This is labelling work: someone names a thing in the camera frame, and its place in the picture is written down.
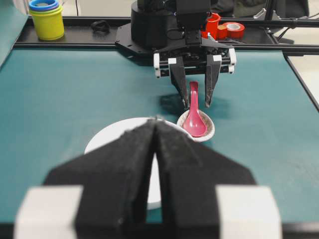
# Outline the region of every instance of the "pink spoon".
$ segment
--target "pink spoon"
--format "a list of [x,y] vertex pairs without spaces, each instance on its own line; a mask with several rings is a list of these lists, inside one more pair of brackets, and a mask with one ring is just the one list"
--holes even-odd
[[207,126],[201,119],[198,111],[198,83],[192,81],[190,85],[190,109],[183,124],[183,128],[193,137],[202,137],[206,131]]

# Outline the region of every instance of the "red tape roll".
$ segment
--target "red tape roll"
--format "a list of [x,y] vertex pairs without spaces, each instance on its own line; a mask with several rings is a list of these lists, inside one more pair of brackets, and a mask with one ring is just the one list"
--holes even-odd
[[237,22],[226,22],[223,25],[227,27],[227,37],[242,38],[244,36],[244,25]]

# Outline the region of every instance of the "small bowl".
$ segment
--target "small bowl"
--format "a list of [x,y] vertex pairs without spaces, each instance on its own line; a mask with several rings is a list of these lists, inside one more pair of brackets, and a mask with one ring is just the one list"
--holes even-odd
[[[177,125],[183,128],[183,124],[185,120],[187,119],[189,110],[185,111],[178,119]],[[196,142],[205,142],[211,139],[215,134],[215,125],[214,122],[211,120],[211,118],[205,114],[203,111],[199,111],[199,115],[201,119],[204,121],[205,125],[207,126],[207,132],[202,137],[192,137],[194,141]]]

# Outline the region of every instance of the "green cloth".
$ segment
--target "green cloth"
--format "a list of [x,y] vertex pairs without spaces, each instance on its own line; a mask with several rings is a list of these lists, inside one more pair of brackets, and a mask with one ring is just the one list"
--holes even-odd
[[0,68],[20,35],[27,16],[19,12],[12,0],[0,0]]
[[[283,222],[319,221],[319,114],[282,52],[237,57],[209,109],[204,76],[187,77],[199,81],[199,106],[216,126],[204,144],[269,185]],[[118,51],[14,49],[0,70],[0,223],[13,222],[27,189],[105,126],[155,115],[176,122],[179,105],[168,77]],[[151,211],[149,222],[159,220]]]

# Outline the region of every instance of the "black metal frame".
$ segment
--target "black metal frame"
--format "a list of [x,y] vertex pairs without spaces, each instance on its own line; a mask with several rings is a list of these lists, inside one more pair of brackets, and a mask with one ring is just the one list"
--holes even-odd
[[[226,41],[221,41],[225,44],[232,44],[234,45],[235,49],[238,50],[281,50],[284,54],[284,57],[291,67],[292,71],[300,81],[301,85],[303,86],[304,90],[308,94],[310,100],[316,107],[319,112],[319,104],[314,99],[313,95],[311,94],[310,90],[304,83],[303,79],[297,72],[296,68],[292,64],[291,60],[288,58],[289,56],[303,56],[303,55],[319,55],[319,45],[283,45],[279,44],[275,36],[272,34],[272,28],[282,28],[282,27],[319,27],[319,21],[316,20],[298,20],[293,21],[291,19],[282,19],[280,21],[272,21],[272,13],[274,10],[274,6],[277,0],[268,0],[267,3],[267,14],[264,21],[254,20],[251,18],[223,18],[221,23],[227,21],[235,21],[244,24],[246,27],[261,27],[271,38],[272,44],[245,44],[236,41],[235,39],[230,39]],[[98,21],[101,19],[105,19],[113,31],[116,31],[117,27],[125,25],[130,22],[129,17],[64,17],[64,24],[65,26],[69,27],[76,27],[79,29],[83,29],[82,34],[92,34],[92,31],[84,28],[88,28],[90,24],[94,21]],[[30,28],[32,31],[32,18],[26,22],[24,27],[24,31],[26,28]],[[17,40],[16,44],[14,45],[15,48],[28,48],[28,47],[42,47],[42,48],[101,48],[101,49],[116,49],[117,46],[115,45],[115,38],[108,38],[108,41],[91,41],[91,42],[68,42],[65,41],[55,41],[55,42],[41,42],[41,41],[34,41],[30,42],[28,40],[24,40],[23,37],[25,32],[22,31],[21,37]],[[319,222],[313,223],[289,223],[283,224],[283,236],[285,239],[310,239],[310,238],[319,238]],[[4,232],[4,234],[0,233],[0,238],[9,237],[7,234],[13,233],[13,225],[12,224],[0,224],[0,232]],[[212,238],[218,238],[218,235],[212,235]]]

